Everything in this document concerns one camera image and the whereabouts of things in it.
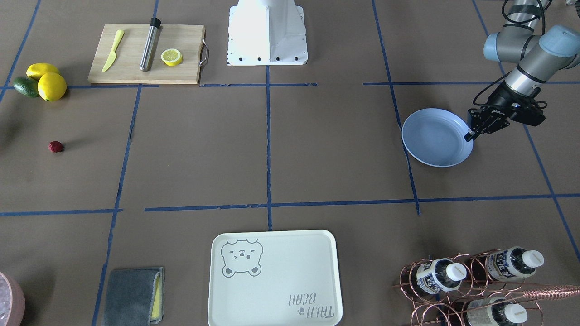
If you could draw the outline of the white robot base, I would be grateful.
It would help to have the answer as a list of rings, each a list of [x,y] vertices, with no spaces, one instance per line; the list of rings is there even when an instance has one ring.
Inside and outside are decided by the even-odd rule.
[[[239,0],[228,18],[228,66],[307,64],[305,14],[294,0]]]

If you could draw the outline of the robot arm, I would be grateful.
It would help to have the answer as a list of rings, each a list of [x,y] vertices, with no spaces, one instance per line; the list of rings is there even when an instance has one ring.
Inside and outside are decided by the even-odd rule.
[[[502,9],[505,24],[488,36],[484,56],[515,67],[493,83],[495,89],[484,103],[473,101],[466,142],[506,128],[511,121],[529,126],[545,121],[547,104],[536,96],[555,73],[579,64],[580,48],[579,33],[565,25],[542,27],[541,34],[535,33],[536,24],[545,22],[550,4],[549,0],[516,0],[509,10]]]

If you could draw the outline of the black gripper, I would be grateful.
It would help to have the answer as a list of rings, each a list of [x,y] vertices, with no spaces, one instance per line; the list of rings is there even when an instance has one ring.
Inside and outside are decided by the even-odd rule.
[[[510,125],[510,120],[529,126],[538,126],[545,121],[543,109],[545,101],[536,101],[535,97],[542,91],[534,87],[529,96],[520,95],[502,82],[491,93],[487,103],[468,110],[469,131],[464,136],[466,142],[472,142],[480,134],[492,134]]]

